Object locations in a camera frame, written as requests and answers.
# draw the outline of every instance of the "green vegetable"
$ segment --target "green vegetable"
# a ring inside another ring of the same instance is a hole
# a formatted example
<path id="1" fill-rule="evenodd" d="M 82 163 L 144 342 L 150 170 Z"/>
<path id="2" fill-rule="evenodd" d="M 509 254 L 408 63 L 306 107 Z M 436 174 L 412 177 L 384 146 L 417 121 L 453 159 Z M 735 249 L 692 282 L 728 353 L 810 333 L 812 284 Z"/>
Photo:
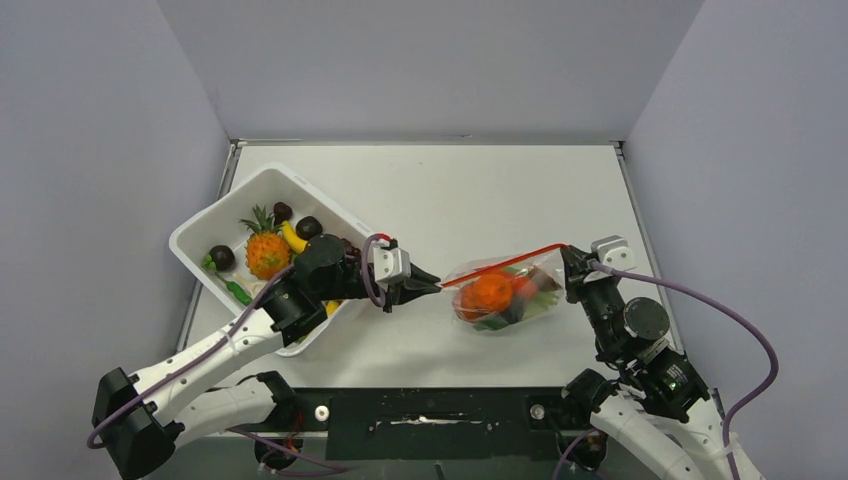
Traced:
<path id="1" fill-rule="evenodd" d="M 226 245 L 215 245 L 209 253 L 203 257 L 203 267 L 219 272 L 228 272 L 235 268 L 236 256 L 230 247 Z"/>
<path id="2" fill-rule="evenodd" d="M 533 297 L 533 300 L 527 302 L 526 308 L 524 312 L 521 314 L 521 318 L 518 320 L 519 323 L 524 320 L 531 319 L 533 317 L 539 316 L 551 308 L 553 308 L 557 302 L 559 301 L 559 297 L 556 293 L 553 292 L 540 292 L 538 295 Z M 507 322 L 506 319 L 503 318 L 502 315 L 497 314 L 489 314 L 485 317 L 481 318 L 477 322 L 473 324 L 474 330 L 483 331 L 483 330 L 501 330 L 506 328 L 514 323 Z"/>
<path id="3" fill-rule="evenodd" d="M 227 286 L 227 290 L 229 290 L 229 292 L 232 293 L 236 300 L 238 300 L 239 303 L 241 303 L 242 305 L 248 306 L 250 305 L 250 302 L 253 301 L 253 298 L 251 298 L 251 296 L 248 295 L 247 292 L 245 292 L 244 289 L 241 288 L 241 285 L 239 285 L 238 283 L 224 280 L 224 277 L 218 275 L 217 273 L 215 274 L 215 276 L 218 277 L 218 280 L 224 282 L 224 285 Z"/>

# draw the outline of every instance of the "toy fruit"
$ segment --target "toy fruit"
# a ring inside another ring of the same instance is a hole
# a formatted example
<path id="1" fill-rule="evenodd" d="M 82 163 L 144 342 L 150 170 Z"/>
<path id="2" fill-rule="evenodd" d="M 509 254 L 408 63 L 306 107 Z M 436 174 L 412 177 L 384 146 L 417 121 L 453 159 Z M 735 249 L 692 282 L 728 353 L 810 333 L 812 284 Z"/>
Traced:
<path id="1" fill-rule="evenodd" d="M 514 275 L 510 285 L 515 295 L 525 300 L 532 300 L 539 294 L 539 287 L 524 275 Z"/>
<path id="2" fill-rule="evenodd" d="M 321 223 L 315 217 L 303 217 L 297 222 L 294 231 L 297 232 L 298 237 L 304 240 L 310 240 L 312 237 L 317 237 L 324 233 L 324 227 L 321 226 Z"/>
<path id="3" fill-rule="evenodd" d="M 505 270 L 497 270 L 491 274 L 500 275 L 509 280 L 509 284 L 512 286 L 512 292 L 525 300 L 532 300 L 533 297 L 539 294 L 539 286 L 526 275 L 510 273 Z"/>
<path id="4" fill-rule="evenodd" d="M 253 220 L 241 220 L 253 235 L 247 240 L 247 268 L 256 278 L 270 280 L 277 272 L 291 262 L 291 249 L 277 235 L 279 227 L 274 226 L 274 220 L 259 206 L 253 207 Z"/>
<path id="5" fill-rule="evenodd" d="M 537 266 L 532 266 L 527 270 L 527 276 L 533 280 L 533 283 L 539 287 L 541 292 L 555 292 L 562 290 L 562 286 L 557 283 L 550 275 Z"/>
<path id="6" fill-rule="evenodd" d="M 289 244 L 289 247 L 297 253 L 301 254 L 304 250 L 306 250 L 306 244 L 308 243 L 306 240 L 297 236 L 294 229 L 291 226 L 291 223 L 288 221 L 284 221 L 280 226 L 283 232 L 283 238 L 286 240 L 286 243 Z"/>
<path id="7" fill-rule="evenodd" d="M 354 247 L 353 244 L 350 243 L 350 240 L 343 238 L 342 244 L 345 246 L 345 255 L 356 258 L 359 258 L 359 256 L 362 255 L 362 250 Z"/>
<path id="8" fill-rule="evenodd" d="M 291 220 L 291 216 L 292 210 L 290 206 L 283 202 L 274 204 L 274 225 L 279 225 L 285 220 Z"/>
<path id="9" fill-rule="evenodd" d="M 327 306 L 324 307 L 324 309 L 327 311 L 327 316 L 329 317 L 330 315 L 335 313 L 336 309 L 339 308 L 341 305 L 341 302 L 339 302 L 338 300 L 330 300 L 329 302 L 327 302 Z"/>
<path id="10" fill-rule="evenodd" d="M 474 303 L 486 312 L 502 312 L 512 303 L 512 285 L 503 275 L 484 273 L 470 285 Z"/>
<path id="11" fill-rule="evenodd" d="M 241 288 L 241 285 L 239 285 L 238 283 L 226 280 L 218 273 L 216 273 L 215 276 L 218 277 L 218 280 L 220 280 L 224 283 L 224 285 L 227 286 L 227 290 L 229 290 L 229 292 L 232 293 L 236 300 L 238 300 L 239 303 L 241 303 L 242 305 L 248 306 L 250 305 L 250 302 L 253 301 L 253 298 L 251 298 L 250 295 L 245 292 L 244 289 Z"/>
<path id="12" fill-rule="evenodd" d="M 462 320 L 473 322 L 486 314 L 474 299 L 471 285 L 466 285 L 459 290 L 453 300 L 453 310 L 456 316 Z"/>
<path id="13" fill-rule="evenodd" d="M 203 257 L 203 268 L 228 272 L 236 266 L 236 255 L 226 245 L 215 245 Z"/>

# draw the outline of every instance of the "screw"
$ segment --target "screw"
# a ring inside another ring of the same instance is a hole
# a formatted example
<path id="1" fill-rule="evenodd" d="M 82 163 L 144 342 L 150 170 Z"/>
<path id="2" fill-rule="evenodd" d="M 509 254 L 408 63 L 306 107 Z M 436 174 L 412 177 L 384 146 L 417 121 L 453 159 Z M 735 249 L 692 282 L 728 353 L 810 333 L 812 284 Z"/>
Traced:
<path id="1" fill-rule="evenodd" d="M 315 420 L 326 422 L 330 418 L 330 409 L 326 405 L 318 405 L 315 407 Z"/>
<path id="2" fill-rule="evenodd" d="M 539 405 L 538 403 L 536 405 L 533 405 L 532 407 L 530 407 L 530 416 L 533 418 L 533 420 L 544 419 L 545 407 Z"/>

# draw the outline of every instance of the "metal edge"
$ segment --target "metal edge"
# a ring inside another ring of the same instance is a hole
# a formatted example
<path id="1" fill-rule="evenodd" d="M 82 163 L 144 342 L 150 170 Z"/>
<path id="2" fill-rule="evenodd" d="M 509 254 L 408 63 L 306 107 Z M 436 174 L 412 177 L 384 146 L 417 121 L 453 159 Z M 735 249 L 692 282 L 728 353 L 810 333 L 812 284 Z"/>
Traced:
<path id="1" fill-rule="evenodd" d="M 570 145 L 570 146 L 598 146 L 609 145 L 608 140 L 586 141 L 577 137 L 562 137 L 557 135 L 500 135 L 500 136 L 478 136 L 468 134 L 436 135 L 426 137 L 362 137 L 343 140 L 329 140 L 325 138 L 278 138 L 278 139 L 239 139 L 240 143 L 250 143 L 252 147 L 303 145 L 303 146 L 358 146 L 358 145 Z"/>
<path id="2" fill-rule="evenodd" d="M 621 168 L 621 175 L 624 177 L 624 185 L 627 187 L 627 196 L 630 197 L 630 204 L 633 206 L 633 214 L 636 216 L 636 223 L 639 225 L 639 232 L 642 234 L 642 241 L 645 242 L 645 250 L 648 253 L 648 262 L 651 264 L 651 270 L 654 276 L 662 278 L 660 267 L 657 262 L 654 247 L 651 244 L 651 238 L 648 236 L 648 230 L 645 228 L 645 222 L 642 220 L 642 212 L 639 210 L 639 202 L 636 201 L 636 196 L 633 194 L 633 185 L 630 182 L 630 175 L 627 173 L 627 162 L 624 158 L 624 150 L 622 147 L 624 142 L 613 142 L 615 155 L 618 157 L 618 166 Z M 665 287 L 657 286 L 657 291 L 660 294 L 660 301 L 668 312 L 668 317 L 671 320 L 671 343 L 675 350 L 684 351 L 683 339 L 680 337 L 680 332 L 677 330 L 677 321 L 674 319 L 674 312 L 671 309 L 671 303 L 668 301 L 668 292 Z"/>
<path id="3" fill-rule="evenodd" d="M 226 195 L 227 192 L 230 191 L 230 187 L 233 185 L 233 177 L 235 176 L 236 166 L 238 165 L 239 157 L 241 156 L 242 146 L 243 142 L 238 140 L 230 141 L 227 161 L 224 164 L 224 173 L 221 175 L 221 182 L 218 184 L 218 194 L 215 197 L 216 200 Z M 194 286 L 191 290 L 188 308 L 186 309 L 186 314 L 183 317 L 183 325 L 180 328 L 180 336 L 177 339 L 176 352 L 181 352 L 188 346 L 188 337 L 191 333 L 191 327 L 194 325 L 194 314 L 197 312 L 197 304 L 200 301 L 200 294 L 202 291 L 203 284 L 200 283 L 200 280 L 195 280 Z"/>

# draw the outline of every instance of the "white tabletop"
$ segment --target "white tabletop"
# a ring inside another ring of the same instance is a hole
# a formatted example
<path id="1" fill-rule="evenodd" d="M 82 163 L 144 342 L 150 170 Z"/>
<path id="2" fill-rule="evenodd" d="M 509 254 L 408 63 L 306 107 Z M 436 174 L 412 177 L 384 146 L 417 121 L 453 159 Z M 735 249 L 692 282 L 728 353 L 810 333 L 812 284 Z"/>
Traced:
<path id="1" fill-rule="evenodd" d="M 398 238 L 413 263 L 438 276 L 479 258 L 556 242 L 588 250 L 622 235 L 637 273 L 653 274 L 612 146 L 252 146 L 243 147 L 238 185 L 281 162 L 372 228 Z M 660 300 L 648 284 L 624 280 L 625 299 Z M 200 295 L 188 343 L 231 314 Z M 368 307 L 328 330 L 300 356 L 268 355 L 222 382 L 278 370 L 293 387 L 562 386 L 595 362 L 594 335 L 579 305 L 477 332 L 453 317 L 448 294 L 396 307 Z"/>

